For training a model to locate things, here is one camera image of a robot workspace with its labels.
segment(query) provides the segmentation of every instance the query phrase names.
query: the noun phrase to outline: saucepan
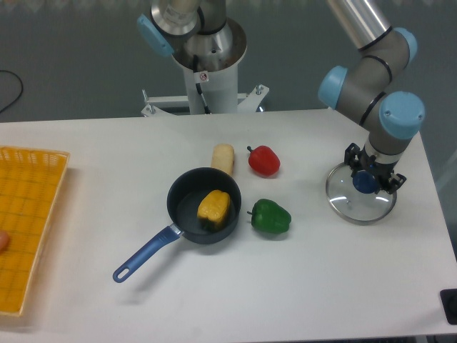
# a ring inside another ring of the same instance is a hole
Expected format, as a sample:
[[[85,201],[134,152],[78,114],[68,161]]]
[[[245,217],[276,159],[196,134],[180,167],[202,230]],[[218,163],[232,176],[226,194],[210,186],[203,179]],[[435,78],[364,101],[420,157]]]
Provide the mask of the saucepan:
[[[212,232],[204,228],[196,214],[201,201],[215,189],[230,195],[230,209],[224,227]],[[158,250],[176,241],[181,235],[197,244],[213,244],[226,238],[238,223],[241,193],[233,178],[224,171],[201,167],[182,174],[171,185],[166,207],[173,223],[160,231],[113,273],[115,282],[127,280]]]

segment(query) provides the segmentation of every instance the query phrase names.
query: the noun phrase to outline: blue pan handle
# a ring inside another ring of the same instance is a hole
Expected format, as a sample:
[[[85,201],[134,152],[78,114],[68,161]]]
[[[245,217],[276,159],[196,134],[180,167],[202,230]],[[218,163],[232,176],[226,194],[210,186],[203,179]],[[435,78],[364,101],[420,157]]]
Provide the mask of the blue pan handle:
[[[113,280],[118,283],[126,281],[144,262],[157,253],[160,248],[176,241],[181,234],[181,230],[174,224],[160,231],[113,273]]]

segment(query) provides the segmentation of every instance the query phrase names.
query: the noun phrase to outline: pan handle hole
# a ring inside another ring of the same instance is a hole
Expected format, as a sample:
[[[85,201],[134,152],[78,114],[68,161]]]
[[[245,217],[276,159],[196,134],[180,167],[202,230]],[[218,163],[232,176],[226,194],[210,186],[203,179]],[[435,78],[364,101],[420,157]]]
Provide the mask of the pan handle hole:
[[[129,268],[125,268],[122,272],[120,272],[119,274],[117,274],[117,277],[119,279],[122,279],[123,277],[125,277],[127,275],[127,273],[130,272],[130,269]]]

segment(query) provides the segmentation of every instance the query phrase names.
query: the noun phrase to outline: gray wall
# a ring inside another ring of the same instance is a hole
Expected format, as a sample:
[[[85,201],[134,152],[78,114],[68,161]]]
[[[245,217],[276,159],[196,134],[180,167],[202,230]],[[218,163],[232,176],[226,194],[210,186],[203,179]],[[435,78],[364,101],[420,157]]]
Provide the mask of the gray wall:
[[[446,166],[457,150],[457,1],[379,5],[419,42],[416,60],[389,91],[412,91],[426,104],[421,133],[457,247],[457,163]],[[145,0],[0,0],[0,69],[24,81],[24,95],[0,121],[138,116],[142,88],[150,96],[184,95],[179,69],[154,55],[136,31],[136,18],[148,9]],[[248,37],[239,91],[269,86],[269,111],[322,108],[316,94],[326,72],[358,61],[322,0],[232,0],[228,14]],[[0,108],[18,91],[12,76],[0,74]]]

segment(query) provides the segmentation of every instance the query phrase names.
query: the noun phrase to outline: yellow plastic basket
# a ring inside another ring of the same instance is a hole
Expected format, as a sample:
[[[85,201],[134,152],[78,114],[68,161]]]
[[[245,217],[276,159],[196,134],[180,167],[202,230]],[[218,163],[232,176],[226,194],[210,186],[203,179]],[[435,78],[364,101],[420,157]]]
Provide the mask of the yellow plastic basket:
[[[70,154],[0,146],[0,314],[20,316]]]

